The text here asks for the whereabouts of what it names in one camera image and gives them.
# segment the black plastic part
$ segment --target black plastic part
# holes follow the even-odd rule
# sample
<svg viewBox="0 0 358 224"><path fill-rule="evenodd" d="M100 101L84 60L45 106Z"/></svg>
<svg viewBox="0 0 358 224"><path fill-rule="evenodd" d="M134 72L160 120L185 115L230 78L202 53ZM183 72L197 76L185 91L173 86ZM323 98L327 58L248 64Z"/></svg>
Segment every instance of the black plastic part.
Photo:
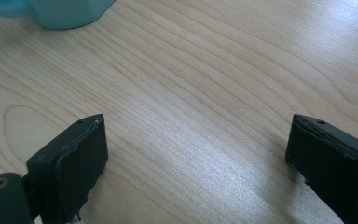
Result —
<svg viewBox="0 0 358 224"><path fill-rule="evenodd" d="M358 139L322 120L294 115L286 159L344 223L358 223Z"/></svg>
<svg viewBox="0 0 358 224"><path fill-rule="evenodd" d="M21 176L0 175L0 223L24 224L32 221Z"/></svg>
<svg viewBox="0 0 358 224"><path fill-rule="evenodd" d="M107 159L103 115L79 120L34 154L27 167L45 198L42 221L72 221Z"/></svg>
<svg viewBox="0 0 358 224"><path fill-rule="evenodd" d="M0 223L73 221L107 159L103 115L75 122L27 161L23 178L0 175Z"/></svg>

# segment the wooden table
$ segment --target wooden table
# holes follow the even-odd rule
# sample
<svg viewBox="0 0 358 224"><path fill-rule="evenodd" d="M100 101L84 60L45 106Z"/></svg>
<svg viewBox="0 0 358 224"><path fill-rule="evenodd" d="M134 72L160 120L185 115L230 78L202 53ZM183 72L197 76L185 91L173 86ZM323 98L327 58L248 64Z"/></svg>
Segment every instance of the wooden table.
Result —
<svg viewBox="0 0 358 224"><path fill-rule="evenodd" d="M117 0L0 19L0 173L103 113L84 223L342 223L284 159L295 113L358 137L358 1Z"/></svg>

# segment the tabletop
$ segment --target tabletop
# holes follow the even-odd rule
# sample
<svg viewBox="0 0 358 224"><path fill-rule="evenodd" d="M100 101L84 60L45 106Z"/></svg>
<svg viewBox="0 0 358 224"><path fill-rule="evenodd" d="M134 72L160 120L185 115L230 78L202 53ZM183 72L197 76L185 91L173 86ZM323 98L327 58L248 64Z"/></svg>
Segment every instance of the tabletop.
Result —
<svg viewBox="0 0 358 224"><path fill-rule="evenodd" d="M104 114L83 223L342 223L284 159L294 114L358 138L358 1L117 0L0 18L0 174Z"/></svg>

